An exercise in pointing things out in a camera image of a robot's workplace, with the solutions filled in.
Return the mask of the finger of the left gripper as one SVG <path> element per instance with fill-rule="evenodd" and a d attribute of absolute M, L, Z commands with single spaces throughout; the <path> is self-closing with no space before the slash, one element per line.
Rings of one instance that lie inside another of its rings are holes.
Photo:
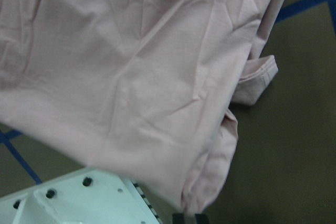
<path fill-rule="evenodd" d="M 172 214 L 172 224 L 186 224 L 185 216 L 183 213 Z"/>
<path fill-rule="evenodd" d="M 206 214 L 195 214 L 196 224 L 209 224 L 209 219 Z"/>

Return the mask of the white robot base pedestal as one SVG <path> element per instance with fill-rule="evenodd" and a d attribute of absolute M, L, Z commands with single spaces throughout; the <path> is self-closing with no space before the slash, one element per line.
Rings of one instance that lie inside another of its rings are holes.
<path fill-rule="evenodd" d="M 1 223 L 162 223 L 135 182 L 83 168 L 1 197 Z"/>

